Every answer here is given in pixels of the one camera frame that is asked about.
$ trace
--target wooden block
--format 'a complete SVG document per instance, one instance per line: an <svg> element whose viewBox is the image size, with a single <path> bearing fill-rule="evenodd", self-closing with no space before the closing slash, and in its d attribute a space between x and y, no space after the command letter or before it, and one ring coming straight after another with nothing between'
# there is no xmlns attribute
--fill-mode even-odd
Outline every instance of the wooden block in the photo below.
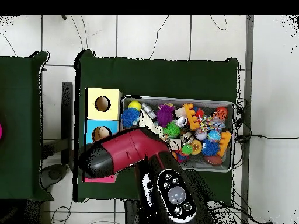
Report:
<svg viewBox="0 0 299 224"><path fill-rule="evenodd" d="M118 89L87 88L87 119L119 120L122 93Z"/></svg>
<svg viewBox="0 0 299 224"><path fill-rule="evenodd" d="M92 144L92 136L94 130L100 131L98 127L106 127L106 129L111 131L111 134L115 134L119 131L118 121L108 121L108 120L87 120L87 132L86 132L86 144Z"/></svg>
<svg viewBox="0 0 299 224"><path fill-rule="evenodd" d="M170 139L169 145L172 151L179 151L182 147L182 141L180 139Z"/></svg>

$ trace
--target green spiky ball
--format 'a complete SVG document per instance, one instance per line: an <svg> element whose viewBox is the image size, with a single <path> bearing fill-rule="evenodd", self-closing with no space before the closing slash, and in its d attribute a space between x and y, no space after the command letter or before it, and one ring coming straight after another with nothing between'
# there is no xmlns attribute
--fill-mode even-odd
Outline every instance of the green spiky ball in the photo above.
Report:
<svg viewBox="0 0 299 224"><path fill-rule="evenodd" d="M176 138L180 134L180 128L174 122L170 122L166 128L163 129L163 132L170 138Z"/></svg>

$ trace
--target green mat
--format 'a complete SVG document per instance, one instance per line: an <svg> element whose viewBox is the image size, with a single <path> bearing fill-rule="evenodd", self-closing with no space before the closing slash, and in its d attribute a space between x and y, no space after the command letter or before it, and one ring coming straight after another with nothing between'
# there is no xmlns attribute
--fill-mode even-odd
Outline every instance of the green mat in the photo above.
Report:
<svg viewBox="0 0 299 224"><path fill-rule="evenodd" d="M52 200L40 187L40 70L47 52L0 57L0 199Z"/></svg>
<svg viewBox="0 0 299 224"><path fill-rule="evenodd" d="M237 96L238 61L235 58L223 62L96 58L91 50L83 50L76 58L75 68L80 146L84 144L84 90L87 87L119 89L123 95L227 102L235 102ZM231 203L232 172L198 173L211 190L211 200ZM78 198L138 199L134 169L121 172L114 184L83 183L79 177Z"/></svg>

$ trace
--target metal leg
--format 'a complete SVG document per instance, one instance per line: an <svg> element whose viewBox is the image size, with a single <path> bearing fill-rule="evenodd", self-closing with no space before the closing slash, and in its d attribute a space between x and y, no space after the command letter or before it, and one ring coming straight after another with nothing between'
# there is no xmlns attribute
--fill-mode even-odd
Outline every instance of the metal leg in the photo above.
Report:
<svg viewBox="0 0 299 224"><path fill-rule="evenodd" d="M62 83L61 98L61 139L68 140L67 149L61 151L61 163L68 164L72 151L72 125L73 125L73 86L71 82Z"/></svg>
<svg viewBox="0 0 299 224"><path fill-rule="evenodd" d="M250 136L249 128L251 126L251 83L252 83L252 56L253 56L253 15L247 15L247 32L246 32L246 60L245 60L245 93L244 98L248 101L248 107L245 112L243 135ZM245 210L241 212L242 223L248 222L248 187L249 187L249 142L244 144L242 165L242 184L241 207Z"/></svg>

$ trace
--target circular hole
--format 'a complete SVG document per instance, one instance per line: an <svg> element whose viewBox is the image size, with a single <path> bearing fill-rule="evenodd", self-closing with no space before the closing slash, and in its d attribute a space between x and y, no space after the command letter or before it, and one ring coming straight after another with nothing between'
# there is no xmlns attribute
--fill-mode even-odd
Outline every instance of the circular hole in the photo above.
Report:
<svg viewBox="0 0 299 224"><path fill-rule="evenodd" d="M111 106L110 100L106 96L100 96L95 101L97 111L108 111Z"/></svg>
<svg viewBox="0 0 299 224"><path fill-rule="evenodd" d="M101 140L105 137L112 136L111 130L106 126L96 127L92 132L92 140L94 142Z"/></svg>

